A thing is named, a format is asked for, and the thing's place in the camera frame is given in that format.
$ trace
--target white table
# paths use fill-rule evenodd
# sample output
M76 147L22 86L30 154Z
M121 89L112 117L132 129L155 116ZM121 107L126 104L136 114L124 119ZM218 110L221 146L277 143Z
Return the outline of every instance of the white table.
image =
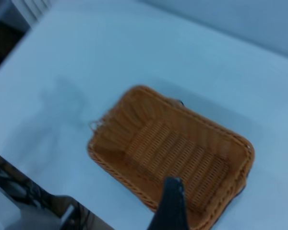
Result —
M0 155L116 230L153 213L87 155L97 120L135 84L249 139L256 160L216 230L288 230L288 59L125 1L58 3L0 68Z

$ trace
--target floor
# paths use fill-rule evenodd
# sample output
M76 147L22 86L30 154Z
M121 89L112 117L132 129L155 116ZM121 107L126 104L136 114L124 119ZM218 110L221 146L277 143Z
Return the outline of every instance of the floor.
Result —
M0 22L0 64L21 40L24 33Z

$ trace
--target basket rim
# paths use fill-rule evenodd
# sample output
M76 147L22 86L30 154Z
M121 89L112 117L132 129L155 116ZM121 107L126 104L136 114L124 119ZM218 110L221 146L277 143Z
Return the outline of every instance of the basket rim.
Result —
M244 162L241 164L235 175L233 176L235 184L232 186L229 186L226 188L226 193L223 195L221 198L219 198L218 203L216 206L213 208L213 211L211 215L209 215L203 222L194 228L191 228L193 230L203 230L206 228L208 225L211 225L211 221L213 221L215 215L217 212L224 206L224 204L227 204L237 193L239 193L242 184L239 183L241 180L246 180L247 173L251 169L252 163L254 161L255 157L255 151L253 145L244 137L241 135L217 124L214 121L209 120L208 118L203 117L202 115L186 108L183 106L173 106L173 104L168 100L167 97L161 95L160 93L154 91L153 89L145 86L145 85L136 85L130 88L125 94L118 100L117 103L106 113L101 119L100 122L104 122L108 119L108 115L111 114L112 112L115 112L115 110L118 110L120 108L120 104L125 102L125 98L132 97L133 94L142 91L145 92L146 94L150 94L154 96L156 99L162 101L163 103L166 103L168 106L171 107L171 109L178 110L179 112L192 117L193 119L197 120L198 122L204 124L205 126L214 129L216 132L222 133L226 137L230 138L234 142L236 142L238 145L244 147L246 149L246 157ZM102 133L102 126L97 127L96 130L94 130L94 135L90 139L87 150L89 156L101 167L103 168L106 172L108 172L111 176L113 176L115 179L117 179L119 182L121 182L124 186L126 186L128 189L130 189L137 197L139 197L141 200L145 200L150 203L155 203L154 200L152 200L147 194L144 194L141 192L141 190L134 185L132 182L130 182L127 178L122 176L119 172L117 172L115 169L111 167L110 164L105 162L101 157L99 157L99 154L95 152L94 150L94 144L99 138L100 133ZM148 206L152 211L155 211L155 205L154 207Z

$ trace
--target wicker basket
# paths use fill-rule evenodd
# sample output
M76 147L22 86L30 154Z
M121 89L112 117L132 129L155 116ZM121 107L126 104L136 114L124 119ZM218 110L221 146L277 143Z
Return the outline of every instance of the wicker basket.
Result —
M163 179L180 177L193 230L212 227L254 161L245 138L145 86L126 92L94 131L91 158L152 211Z

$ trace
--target basket bottom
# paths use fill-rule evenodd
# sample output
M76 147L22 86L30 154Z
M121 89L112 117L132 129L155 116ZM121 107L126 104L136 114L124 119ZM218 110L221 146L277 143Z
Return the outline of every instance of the basket bottom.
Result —
M134 137L124 161L159 187L159 191L152 193L161 193L165 177L180 177L189 211L199 214L204 213L229 171L225 159L197 146L163 121L155 120L149 121Z

